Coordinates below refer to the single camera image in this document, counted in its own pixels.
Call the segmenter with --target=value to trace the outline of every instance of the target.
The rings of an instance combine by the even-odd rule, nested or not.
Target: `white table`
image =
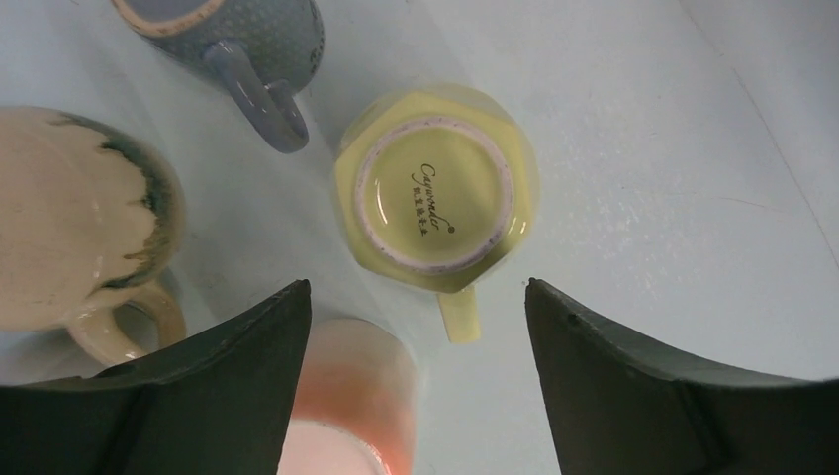
[[[367,318],[422,369],[415,473],[559,473],[523,314],[528,277],[679,348],[839,374],[839,4],[831,0],[320,0],[326,56],[302,152],[154,51],[108,0],[0,4],[0,103],[64,109],[155,143],[189,232],[172,277],[191,333],[298,278],[316,319]],[[540,221],[479,287],[484,337],[447,344],[430,295],[361,270],[327,193],[364,106],[445,79],[528,131]],[[62,334],[0,335],[0,382],[100,368]]]

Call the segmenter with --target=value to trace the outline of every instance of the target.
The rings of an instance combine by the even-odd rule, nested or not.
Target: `beige mug handle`
[[[455,344],[471,343],[481,337],[478,321],[478,296],[469,286],[456,294],[437,294],[437,303],[446,326],[448,340]]]
[[[186,324],[180,307],[157,281],[142,285],[125,305],[134,306],[154,319],[160,348],[186,337]],[[68,321],[66,326],[76,343],[103,364],[121,364],[148,354],[120,329],[113,308],[86,311]]]

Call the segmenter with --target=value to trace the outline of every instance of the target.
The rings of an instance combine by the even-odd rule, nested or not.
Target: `blue mug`
[[[312,0],[112,0],[141,36],[220,81],[257,132],[282,153],[309,142],[294,94],[324,53]]]

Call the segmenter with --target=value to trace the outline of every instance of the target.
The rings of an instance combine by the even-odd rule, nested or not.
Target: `ceramic cup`
[[[279,475],[411,475],[414,361],[379,327],[339,319],[312,327]]]
[[[180,242],[180,185],[150,148],[55,110],[0,108],[0,331],[66,327],[102,363],[146,354],[117,326],[132,305],[160,346],[185,336],[155,278]]]
[[[309,141],[293,95],[321,63],[312,0],[112,0],[140,35],[220,81],[260,135],[290,153]]]
[[[473,283],[530,232],[527,137],[491,97],[441,84],[388,94],[347,130],[335,207],[356,260],[430,290],[452,342],[480,336]]]

